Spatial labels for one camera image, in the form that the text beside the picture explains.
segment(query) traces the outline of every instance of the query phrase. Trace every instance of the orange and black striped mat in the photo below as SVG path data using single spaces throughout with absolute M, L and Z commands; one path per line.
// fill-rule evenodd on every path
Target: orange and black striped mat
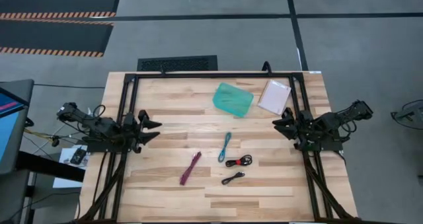
M 0 19 L 113 17 L 119 0 L 0 0 Z
M 0 19 L 0 53 L 102 57 L 111 22 Z

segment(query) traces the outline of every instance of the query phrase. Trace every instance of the teal container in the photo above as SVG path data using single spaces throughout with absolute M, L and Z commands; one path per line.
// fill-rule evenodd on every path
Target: teal container
M 227 83 L 220 83 L 213 97 L 214 106 L 240 118 L 249 111 L 254 95 Z

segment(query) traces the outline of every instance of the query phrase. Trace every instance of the floor mat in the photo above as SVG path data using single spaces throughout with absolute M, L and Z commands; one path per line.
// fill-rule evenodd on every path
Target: floor mat
M 110 22 L 0 19 L 0 52 L 102 57 L 112 29 Z
M 217 56 L 138 59 L 137 71 L 217 71 Z
M 119 0 L 0 0 L 0 19 L 113 17 Z

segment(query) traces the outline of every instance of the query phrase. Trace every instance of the wooden table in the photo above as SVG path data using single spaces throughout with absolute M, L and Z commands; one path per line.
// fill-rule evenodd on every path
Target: wooden table
M 103 116 L 116 119 L 124 74 L 109 74 L 102 100 L 107 107 Z M 322 75 L 304 72 L 304 77 L 313 115 L 330 111 Z M 287 79 L 276 80 L 289 84 Z M 146 109 L 153 121 L 163 125 L 153 130 L 160 131 L 160 136 L 143 147 L 140 154 L 130 153 L 128 157 L 118 221 L 313 220 L 301 153 L 293 148 L 293 141 L 273 129 L 272 120 L 279 116 L 256 105 L 267 81 L 262 78 L 141 79 L 135 114 Z M 236 118 L 214 107 L 213 94 L 221 82 L 254 94 L 253 105 L 245 118 Z M 289 98 L 287 106 L 292 104 Z M 227 168 L 225 163 L 217 161 L 228 131 L 232 132 L 232 139 L 226 160 L 250 154 L 252 165 Z M 181 174 L 198 151 L 202 157 L 186 186 L 180 186 Z M 329 190 L 346 211 L 357 215 L 343 160 L 333 152 L 322 152 L 321 157 Z M 102 154 L 94 154 L 88 163 L 81 191 L 81 213 L 92 203 L 101 158 Z M 221 184 L 222 179 L 238 171 L 245 172 L 245 177 L 227 186 Z M 316 189 L 320 213 L 324 216 L 321 193 Z M 106 217 L 110 217 L 113 197 L 112 192 Z

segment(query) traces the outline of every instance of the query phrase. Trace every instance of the teal cable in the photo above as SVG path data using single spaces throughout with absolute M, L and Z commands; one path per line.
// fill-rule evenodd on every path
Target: teal cable
M 232 133 L 230 133 L 230 132 L 226 133 L 225 145 L 223 146 L 223 149 L 220 152 L 219 158 L 217 158 L 219 163 L 222 163 L 225 160 L 226 147 L 227 147 L 227 144 L 229 143 L 229 140 L 231 139 L 231 137 L 232 137 Z

